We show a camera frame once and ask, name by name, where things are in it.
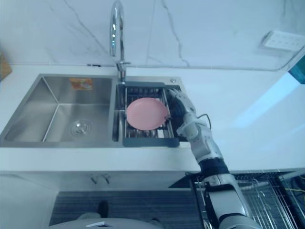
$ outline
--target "faucet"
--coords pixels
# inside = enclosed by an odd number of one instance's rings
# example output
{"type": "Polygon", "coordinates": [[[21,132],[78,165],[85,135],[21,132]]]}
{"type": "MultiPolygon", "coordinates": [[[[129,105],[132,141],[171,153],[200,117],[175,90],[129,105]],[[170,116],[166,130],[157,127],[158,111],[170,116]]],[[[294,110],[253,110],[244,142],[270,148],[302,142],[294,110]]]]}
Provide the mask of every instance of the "faucet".
{"type": "Polygon", "coordinates": [[[116,56],[116,46],[117,46],[117,30],[119,30],[120,37],[120,59],[116,61],[116,67],[118,69],[119,80],[125,83],[126,80],[126,65],[130,62],[126,62],[124,59],[124,13],[123,5],[117,0],[114,2],[111,10],[110,18],[110,56],[116,56]]]}

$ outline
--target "gray mat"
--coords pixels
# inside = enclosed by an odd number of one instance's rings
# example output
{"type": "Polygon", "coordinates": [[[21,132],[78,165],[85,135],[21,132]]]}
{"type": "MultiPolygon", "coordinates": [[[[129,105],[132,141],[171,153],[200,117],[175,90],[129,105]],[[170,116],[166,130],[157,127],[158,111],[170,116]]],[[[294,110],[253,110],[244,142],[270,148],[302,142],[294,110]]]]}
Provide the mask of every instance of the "gray mat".
{"type": "Polygon", "coordinates": [[[102,200],[109,203],[110,218],[158,218],[167,229],[201,228],[191,191],[60,192],[50,226],[96,212],[102,200]]]}

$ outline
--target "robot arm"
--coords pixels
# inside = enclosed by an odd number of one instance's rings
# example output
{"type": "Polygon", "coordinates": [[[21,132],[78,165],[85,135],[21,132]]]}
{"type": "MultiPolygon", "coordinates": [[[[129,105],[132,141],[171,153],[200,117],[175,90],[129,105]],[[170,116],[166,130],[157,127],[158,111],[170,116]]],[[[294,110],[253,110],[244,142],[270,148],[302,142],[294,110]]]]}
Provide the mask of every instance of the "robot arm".
{"type": "Polygon", "coordinates": [[[196,116],[188,97],[178,90],[169,90],[183,114],[183,124],[177,134],[191,144],[203,176],[204,201],[211,225],[219,229],[261,229],[250,216],[246,200],[224,163],[223,156],[214,142],[206,122],[196,116]]]}

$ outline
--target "marble wall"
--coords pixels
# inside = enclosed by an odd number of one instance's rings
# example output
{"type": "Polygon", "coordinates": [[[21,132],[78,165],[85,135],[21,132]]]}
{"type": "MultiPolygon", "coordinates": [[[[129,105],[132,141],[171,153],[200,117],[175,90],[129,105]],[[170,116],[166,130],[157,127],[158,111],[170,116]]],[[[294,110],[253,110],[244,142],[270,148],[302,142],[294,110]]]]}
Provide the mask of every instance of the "marble wall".
{"type": "MultiPolygon", "coordinates": [[[[113,65],[113,0],[0,0],[10,63],[113,65]]],[[[125,59],[136,66],[278,69],[295,55],[260,45],[271,30],[305,35],[303,0],[121,0],[125,59]]]]}

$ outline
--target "countertop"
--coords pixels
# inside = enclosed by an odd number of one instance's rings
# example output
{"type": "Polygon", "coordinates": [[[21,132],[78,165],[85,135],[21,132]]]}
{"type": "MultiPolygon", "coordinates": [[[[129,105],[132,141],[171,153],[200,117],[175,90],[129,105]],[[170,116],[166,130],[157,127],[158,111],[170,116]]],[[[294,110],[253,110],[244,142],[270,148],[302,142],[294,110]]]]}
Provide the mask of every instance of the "countertop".
{"type": "MultiPolygon", "coordinates": [[[[12,65],[0,83],[0,132],[40,73],[116,75],[112,67],[12,65]]],[[[305,85],[285,72],[128,68],[128,76],[181,77],[197,114],[208,113],[230,171],[305,167],[305,85]]],[[[0,148],[0,171],[199,171],[179,148],[0,148]]]]}

